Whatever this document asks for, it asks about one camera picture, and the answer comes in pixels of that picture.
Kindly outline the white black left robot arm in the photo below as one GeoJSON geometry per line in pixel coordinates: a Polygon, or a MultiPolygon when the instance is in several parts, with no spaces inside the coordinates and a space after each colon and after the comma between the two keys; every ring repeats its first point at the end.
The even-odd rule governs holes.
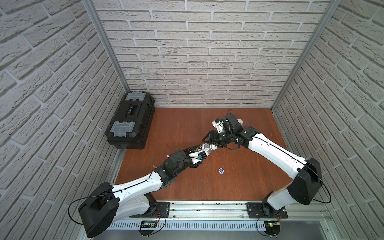
{"type": "Polygon", "coordinates": [[[157,201],[152,193],[169,186],[187,168],[197,168],[216,149],[203,144],[176,151],[142,178],[120,185],[100,184],[78,208],[87,237],[98,236],[115,221],[153,215],[157,201]]]}

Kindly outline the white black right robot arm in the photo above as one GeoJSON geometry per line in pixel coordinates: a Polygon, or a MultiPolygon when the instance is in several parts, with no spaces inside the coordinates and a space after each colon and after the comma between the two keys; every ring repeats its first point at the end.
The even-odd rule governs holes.
{"type": "Polygon", "coordinates": [[[309,205],[322,187],[320,163],[304,159],[280,147],[256,129],[248,126],[237,133],[233,130],[213,130],[207,134],[209,143],[225,148],[230,143],[256,152],[283,170],[293,181],[270,193],[262,201],[265,215],[276,215],[282,208],[293,203],[309,205]]]}

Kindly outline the small white bottle cap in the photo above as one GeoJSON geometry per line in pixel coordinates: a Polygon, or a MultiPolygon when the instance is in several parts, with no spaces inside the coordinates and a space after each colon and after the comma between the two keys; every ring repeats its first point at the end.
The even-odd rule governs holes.
{"type": "Polygon", "coordinates": [[[210,145],[210,149],[212,150],[212,151],[214,151],[214,150],[216,150],[218,147],[216,146],[216,145],[210,145]]]}

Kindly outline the clear labelled bottle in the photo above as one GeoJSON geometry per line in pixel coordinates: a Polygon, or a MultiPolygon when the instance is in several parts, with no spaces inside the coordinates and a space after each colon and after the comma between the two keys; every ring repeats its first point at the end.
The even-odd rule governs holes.
{"type": "Polygon", "coordinates": [[[210,145],[212,144],[204,143],[202,145],[194,146],[192,147],[192,153],[205,151],[207,156],[209,156],[210,153],[212,152],[212,150],[210,149],[210,145]]]}

